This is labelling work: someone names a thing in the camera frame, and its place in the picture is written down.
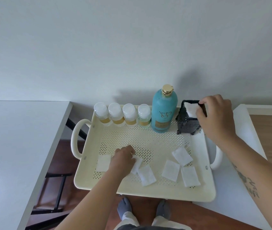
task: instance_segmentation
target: hand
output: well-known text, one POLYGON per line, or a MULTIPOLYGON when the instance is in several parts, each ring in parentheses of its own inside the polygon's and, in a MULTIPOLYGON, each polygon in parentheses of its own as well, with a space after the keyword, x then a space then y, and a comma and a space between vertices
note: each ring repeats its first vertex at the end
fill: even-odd
POLYGON ((199 104, 204 103, 208 105, 207 117, 201 108, 197 110, 197 117, 207 137, 215 144, 229 137, 236 137, 231 101, 224 100, 220 94, 217 94, 199 101, 199 104))
POLYGON ((136 162, 136 159, 132 158, 132 154, 135 154, 135 150, 130 145, 121 149, 117 148, 115 150, 115 155, 111 159, 108 170, 118 173, 117 175, 121 176, 123 179, 131 172, 136 162))

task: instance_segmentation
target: teal bottle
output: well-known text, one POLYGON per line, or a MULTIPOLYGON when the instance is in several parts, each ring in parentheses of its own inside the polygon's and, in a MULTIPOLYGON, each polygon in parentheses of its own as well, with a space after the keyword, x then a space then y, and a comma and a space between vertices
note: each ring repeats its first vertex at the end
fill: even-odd
POLYGON ((164 85, 155 93, 151 120, 151 127, 154 131, 163 133, 169 129, 176 106, 177 95, 172 85, 164 85))

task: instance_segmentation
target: forearm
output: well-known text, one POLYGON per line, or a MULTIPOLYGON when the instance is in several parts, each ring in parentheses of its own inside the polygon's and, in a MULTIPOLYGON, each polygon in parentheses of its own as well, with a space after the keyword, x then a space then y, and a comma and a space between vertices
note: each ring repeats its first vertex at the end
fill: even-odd
POLYGON ((122 176, 108 170, 56 230, 104 230, 122 176))
POLYGON ((272 164, 239 137, 218 142, 249 194, 272 227, 272 164))

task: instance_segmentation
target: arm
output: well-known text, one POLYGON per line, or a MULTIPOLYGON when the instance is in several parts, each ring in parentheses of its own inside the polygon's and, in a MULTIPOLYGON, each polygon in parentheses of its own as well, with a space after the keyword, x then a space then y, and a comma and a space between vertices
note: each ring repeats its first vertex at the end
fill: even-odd
POLYGON ((130 145, 116 149, 107 172, 56 230, 104 230, 117 189, 134 166, 134 153, 130 145))
POLYGON ((203 98, 208 116, 197 116, 206 135, 228 156, 257 207, 272 227, 272 164, 235 133, 232 104, 221 95, 203 98))

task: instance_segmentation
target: tray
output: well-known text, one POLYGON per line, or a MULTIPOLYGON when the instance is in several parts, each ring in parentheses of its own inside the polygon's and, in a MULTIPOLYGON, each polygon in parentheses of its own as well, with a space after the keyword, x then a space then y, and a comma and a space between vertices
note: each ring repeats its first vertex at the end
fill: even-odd
MULTIPOLYGON (((121 182, 117 193, 176 199, 186 201, 210 202, 216 196, 216 189, 208 157, 205 135, 200 130, 195 135, 182 133, 177 135, 177 122, 175 117, 179 107, 174 114, 170 129, 166 133, 157 133, 149 128, 140 126, 129 127, 124 125, 116 127, 103 126, 94 114, 92 121, 87 119, 77 123, 71 138, 71 149, 74 156, 80 159, 74 184, 79 189, 92 189, 103 172, 96 172, 98 155, 114 155, 115 149, 127 145, 134 147, 136 155, 143 158, 141 167, 149 164, 153 170, 157 182, 143 187, 138 175, 129 174, 121 182), (84 145, 83 153, 77 150, 77 136, 83 124, 89 127, 88 136, 84 145), (177 182, 170 181, 161 176, 166 160, 177 162, 171 152, 184 146, 194 159, 187 166, 194 166, 198 174, 200 186, 185 187, 181 172, 177 182)), ((217 151, 213 167, 218 167, 222 160, 221 152, 217 151)))

